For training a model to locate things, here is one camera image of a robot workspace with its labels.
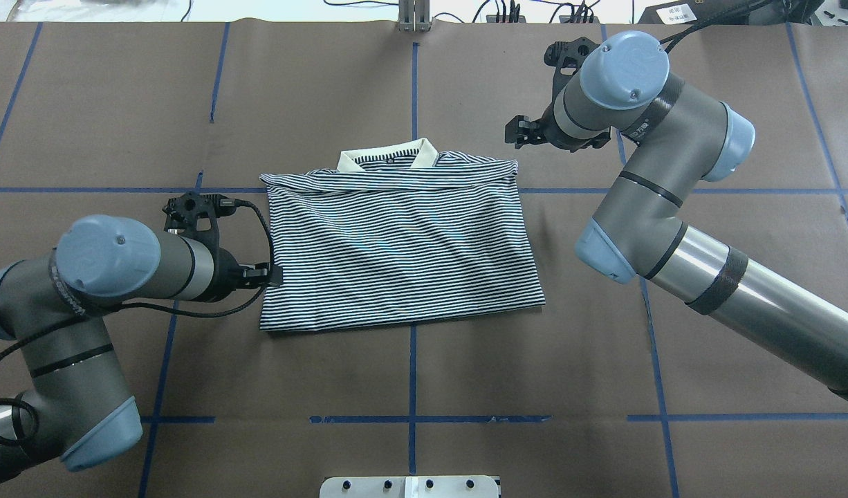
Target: black cable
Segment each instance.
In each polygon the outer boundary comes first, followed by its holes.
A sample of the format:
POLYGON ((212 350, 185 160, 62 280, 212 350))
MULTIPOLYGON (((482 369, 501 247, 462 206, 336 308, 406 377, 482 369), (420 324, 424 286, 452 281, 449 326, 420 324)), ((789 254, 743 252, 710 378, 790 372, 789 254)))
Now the black cable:
POLYGON ((335 2, 329 2, 329 0, 322 0, 322 3, 325 3, 327 6, 333 6, 333 7, 358 6, 358 4, 361 4, 361 3, 377 3, 377 4, 379 4, 379 6, 399 6, 399 3, 380 2, 379 0, 360 0, 360 2, 346 2, 346 3, 335 3, 335 2))
POLYGON ((487 6, 487 5, 488 5, 488 2, 491 2, 491 0, 485 0, 485 2, 482 2, 482 3, 480 4, 480 8, 478 8, 478 9, 477 9, 477 13, 475 13, 475 14, 474 14, 474 20, 472 20, 471 22, 477 22, 477 18, 478 18, 478 16, 479 16, 479 13, 480 13, 480 12, 482 12, 482 9, 484 9, 484 8, 485 8, 485 6, 487 6))
MULTIPOLYGON (((58 331, 63 329, 64 327, 70 327, 70 325, 76 325, 80 322, 85 322, 85 316, 73 316, 72 318, 68 318, 67 320, 63 320, 58 322, 57 324, 50 325, 44 330, 36 332, 28 337, 23 338, 23 340, 17 341, 12 346, 7 347, 0 353, 0 362, 3 359, 6 359, 6 356, 9 356, 12 353, 15 353, 17 350, 20 350, 22 347, 28 346, 28 344, 38 340, 38 338, 42 338, 51 334, 54 331, 58 331)), ((17 409, 22 409, 28 412, 28 415, 31 417, 31 422, 33 422, 33 426, 29 433, 26 433, 24 437, 9 439, 4 438, 0 435, 0 444, 1 445, 20 445, 29 441, 32 437, 34 437, 39 429, 39 417, 37 415, 36 409, 32 407, 30 404, 26 403, 22 400, 15 400, 12 398, 0 398, 0 407, 17 407, 17 409)))
POLYGON ((452 16, 453 18, 458 19, 458 20, 459 20, 459 21, 461 21, 462 23, 464 22, 464 20, 462 20, 461 18, 459 18, 458 16, 456 16, 455 14, 453 14, 453 13, 451 13, 451 12, 440 12, 440 13, 438 13, 438 14, 434 15, 434 16, 433 16, 433 19, 436 19, 436 18, 438 18, 439 16, 452 16))
POLYGON ((168 313, 170 315, 178 315, 178 316, 189 316, 190 318, 222 318, 222 316, 233 315, 234 313, 238 313, 243 311, 245 308, 249 308, 256 299, 259 299, 261 293, 265 290, 264 287, 261 287, 254 296, 250 297, 247 302, 244 302, 240 306, 236 308, 231 308, 225 311, 219 311, 218 313, 197 313, 194 311, 185 311, 183 309, 177 308, 169 308, 168 306, 161 306, 158 304, 150 304, 146 302, 134 302, 119 306, 114 306, 114 308, 110 308, 111 311, 121 311, 123 309, 133 309, 133 308, 144 308, 144 309, 152 309, 154 311, 162 311, 163 313, 168 313))
POLYGON ((553 18, 556 17, 557 12, 559 12, 560 9, 563 8, 563 7, 571 7, 572 8, 572 15, 575 15, 575 6, 573 6, 573 4, 570 4, 569 2, 559 3, 557 5, 556 9, 553 11, 553 15, 550 16, 550 20, 547 21, 547 24, 550 24, 551 22, 553 22, 553 18))
POLYGON ((567 20, 567 23, 575 23, 582 24, 587 22, 587 14, 588 12, 592 13, 592 10, 587 5, 585 0, 581 0, 581 4, 578 6, 577 10, 573 13, 573 16, 567 20))
POLYGON ((687 37, 693 32, 700 31, 701 29, 714 25, 724 19, 743 16, 744 14, 753 12, 756 9, 768 6, 772 2, 774 2, 774 0, 762 0, 762 2, 757 2, 753 4, 750 4, 750 0, 746 0, 746 2, 738 3, 736 6, 731 6, 728 7, 728 9, 720 10, 720 12, 716 12, 708 18, 699 20, 695 24, 689 26, 689 28, 685 29, 684 31, 676 33, 675 35, 670 35, 670 37, 664 38, 663 40, 661 40, 661 44, 670 42, 670 45, 667 45, 667 48, 664 48, 664 51, 666 53, 670 53, 670 51, 673 50, 673 47, 676 47, 679 42, 683 41, 684 37, 687 37))
POLYGON ((184 19, 187 19, 187 16, 190 15, 190 9, 193 8, 193 6, 194 6, 194 0, 190 0, 190 2, 187 3, 187 12, 184 12, 184 15, 181 16, 181 20, 178 21, 178 22, 184 22, 184 19))

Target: white label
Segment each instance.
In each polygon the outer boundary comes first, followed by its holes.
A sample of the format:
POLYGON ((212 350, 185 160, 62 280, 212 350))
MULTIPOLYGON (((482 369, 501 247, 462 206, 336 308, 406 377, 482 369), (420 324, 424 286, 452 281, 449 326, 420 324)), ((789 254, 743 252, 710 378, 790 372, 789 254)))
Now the white label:
POLYGON ((655 12, 658 13, 658 16, 661 16, 664 24, 681 24, 683 22, 698 20, 695 17, 695 13, 692 12, 692 7, 687 3, 683 3, 680 6, 664 7, 664 9, 658 9, 655 12))

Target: metal bracket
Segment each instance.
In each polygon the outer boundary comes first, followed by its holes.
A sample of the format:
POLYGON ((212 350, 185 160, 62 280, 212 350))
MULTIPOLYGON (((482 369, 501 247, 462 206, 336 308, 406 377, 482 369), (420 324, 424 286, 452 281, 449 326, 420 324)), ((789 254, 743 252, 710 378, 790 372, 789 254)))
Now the metal bracket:
POLYGON ((430 0, 399 0, 399 31, 430 31, 430 0))
POLYGON ((320 498, 501 498, 501 479, 489 476, 328 478, 320 498))

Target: striped shirt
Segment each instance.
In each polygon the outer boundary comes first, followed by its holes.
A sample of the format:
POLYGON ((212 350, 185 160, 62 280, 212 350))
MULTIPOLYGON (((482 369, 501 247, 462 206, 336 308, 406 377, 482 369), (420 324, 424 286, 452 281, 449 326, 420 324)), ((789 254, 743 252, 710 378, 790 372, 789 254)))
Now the striped shirt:
POLYGON ((265 331, 404 324, 544 305, 515 160, 426 139, 342 152, 338 169, 262 174, 283 284, 265 331))

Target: black tape band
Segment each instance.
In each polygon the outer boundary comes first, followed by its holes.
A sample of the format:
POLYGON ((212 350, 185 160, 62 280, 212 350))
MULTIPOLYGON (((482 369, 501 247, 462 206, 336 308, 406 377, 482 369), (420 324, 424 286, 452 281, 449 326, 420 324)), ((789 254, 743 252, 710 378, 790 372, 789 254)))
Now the black tape band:
POLYGON ((651 190, 652 192, 662 196, 662 198, 667 199, 667 201, 676 204, 677 208, 683 207, 683 199, 680 199, 679 196, 671 192, 670 190, 665 189, 658 185, 658 183, 652 182, 651 180, 646 180, 642 176, 639 176, 636 173, 630 173, 629 171, 621 171, 619 174, 620 178, 630 180, 630 182, 637 183, 642 185, 646 189, 651 190))
POLYGON ((731 294, 735 293, 749 263, 750 258, 747 258, 747 255, 728 246, 728 257, 725 258, 725 264, 722 265, 712 284, 703 291, 703 294, 693 302, 687 302, 686 305, 702 315, 709 315, 716 311, 731 297, 731 294))
POLYGON ((652 99, 652 103, 648 104, 648 107, 636 118, 635 122, 626 130, 620 132, 621 135, 639 145, 648 136, 648 133, 658 127, 662 120, 670 114, 670 109, 676 104, 679 94, 683 92, 683 86, 685 86, 683 79, 670 73, 658 97, 652 99))
POLYGON ((113 351, 113 344, 111 343, 107 343, 104 346, 94 347, 80 354, 74 354, 74 356, 71 356, 70 358, 58 360, 58 362, 50 363, 49 365, 39 367, 38 369, 33 369, 31 371, 31 378, 38 378, 38 376, 46 375, 50 372, 57 371, 57 369, 63 369, 64 367, 70 367, 71 365, 74 365, 74 363, 79 363, 83 360, 88 360, 89 358, 99 356, 99 354, 111 351, 113 351))
POLYGON ((665 251, 664 255, 661 256, 660 259, 658 259, 658 263, 654 265, 652 271, 649 271, 648 274, 645 276, 646 280, 652 280, 652 278, 654 278, 654 276, 657 275, 658 272, 661 271, 661 269, 664 269, 664 265, 667 264, 667 261, 670 260, 670 256, 672 256, 673 253, 676 252, 677 247, 679 247, 679 243, 683 240, 683 238, 685 237, 685 233, 688 230, 689 224, 683 221, 683 224, 681 224, 681 226, 679 227, 679 231, 677 231, 676 233, 676 237, 673 237, 673 242, 670 244, 670 247, 667 247, 667 251, 665 251))
MULTIPOLYGON (((562 103, 562 108, 564 110, 566 109, 566 103, 565 102, 562 103)), ((597 132, 597 133, 599 133, 603 130, 603 129, 592 129, 592 127, 586 127, 586 126, 582 125, 581 123, 576 122, 575 118, 573 118, 572 114, 569 113, 569 111, 567 111, 567 110, 566 110, 566 117, 569 118, 570 122, 572 122, 573 125, 579 127, 580 129, 586 129, 587 131, 594 131, 594 132, 597 132)))
POLYGON ((179 237, 179 239, 181 239, 181 242, 187 246, 187 251, 190 251, 190 273, 187 274, 187 280, 184 281, 184 286, 181 286, 181 289, 178 289, 177 293, 174 293, 165 299, 171 299, 172 297, 183 293, 183 291, 187 289, 187 286, 190 286, 190 281, 194 279, 194 272, 196 272, 196 255, 194 254, 193 247, 190 246, 190 242, 187 242, 187 239, 184 239, 184 237, 179 237))

